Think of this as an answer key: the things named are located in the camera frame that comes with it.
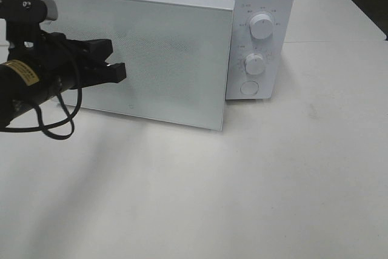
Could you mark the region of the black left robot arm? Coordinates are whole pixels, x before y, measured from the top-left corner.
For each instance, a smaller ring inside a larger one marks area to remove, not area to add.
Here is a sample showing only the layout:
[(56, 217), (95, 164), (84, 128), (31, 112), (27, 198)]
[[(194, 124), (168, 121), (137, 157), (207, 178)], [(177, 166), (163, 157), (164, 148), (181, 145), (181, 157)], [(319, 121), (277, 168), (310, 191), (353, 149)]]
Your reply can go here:
[[(77, 41), (63, 33), (47, 33), (38, 22), (6, 22), (10, 43), (1, 64), (1, 131), (42, 131), (58, 140), (52, 129), (69, 123), (82, 103), (82, 90), (126, 79), (123, 63), (108, 64), (109, 39)], [(66, 118), (44, 124), (41, 104), (56, 97)]]

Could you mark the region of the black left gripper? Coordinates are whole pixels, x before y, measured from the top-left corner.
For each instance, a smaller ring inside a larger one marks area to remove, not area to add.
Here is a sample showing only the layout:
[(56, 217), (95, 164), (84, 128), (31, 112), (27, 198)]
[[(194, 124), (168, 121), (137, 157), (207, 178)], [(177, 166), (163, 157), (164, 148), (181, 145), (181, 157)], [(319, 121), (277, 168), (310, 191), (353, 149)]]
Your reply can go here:
[(6, 21), (10, 43), (5, 62), (6, 91), (66, 91), (120, 83), (124, 63), (109, 64), (110, 39), (67, 39), (47, 33), (38, 23)]

